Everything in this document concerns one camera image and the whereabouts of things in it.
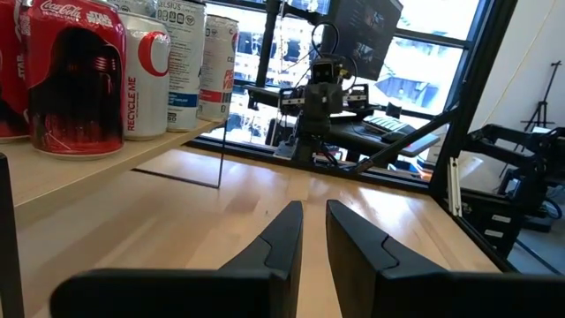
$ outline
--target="silver can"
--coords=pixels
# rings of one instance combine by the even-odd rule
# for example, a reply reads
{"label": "silver can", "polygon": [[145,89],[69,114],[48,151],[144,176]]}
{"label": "silver can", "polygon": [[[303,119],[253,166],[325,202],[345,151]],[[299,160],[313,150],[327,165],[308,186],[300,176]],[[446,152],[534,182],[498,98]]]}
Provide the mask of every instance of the silver can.
{"label": "silver can", "polygon": [[169,30],[169,131],[196,128],[206,6],[198,1],[159,0],[157,18]]}
{"label": "silver can", "polygon": [[167,131],[169,33],[157,19],[119,15],[126,29],[124,136],[151,140]]}
{"label": "silver can", "polygon": [[106,0],[115,4],[120,11],[141,14],[146,17],[155,17],[157,0]]}
{"label": "silver can", "polygon": [[230,115],[238,34],[234,19],[208,15],[200,75],[201,119],[223,121]]}

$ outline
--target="monitor screen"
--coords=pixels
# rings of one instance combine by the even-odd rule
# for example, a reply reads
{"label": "monitor screen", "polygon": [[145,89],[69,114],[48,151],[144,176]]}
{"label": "monitor screen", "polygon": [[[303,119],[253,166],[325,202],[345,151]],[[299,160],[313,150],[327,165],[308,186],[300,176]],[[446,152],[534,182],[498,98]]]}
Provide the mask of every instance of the monitor screen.
{"label": "monitor screen", "polygon": [[[340,33],[335,53],[352,57],[358,76],[377,80],[403,9],[398,0],[334,0],[328,17]],[[334,31],[324,29],[322,52],[334,45]]]}

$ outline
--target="shelf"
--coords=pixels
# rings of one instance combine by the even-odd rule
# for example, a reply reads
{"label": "shelf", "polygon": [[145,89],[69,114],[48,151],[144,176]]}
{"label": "shelf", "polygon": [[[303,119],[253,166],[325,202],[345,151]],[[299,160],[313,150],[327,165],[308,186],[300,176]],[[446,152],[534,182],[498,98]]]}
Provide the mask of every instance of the shelf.
{"label": "shelf", "polygon": [[29,142],[0,145],[8,157],[16,219],[26,212],[72,201],[121,172],[207,133],[222,123],[199,120],[191,132],[167,132],[150,141],[127,141],[119,152],[94,161],[63,161],[41,154]]}

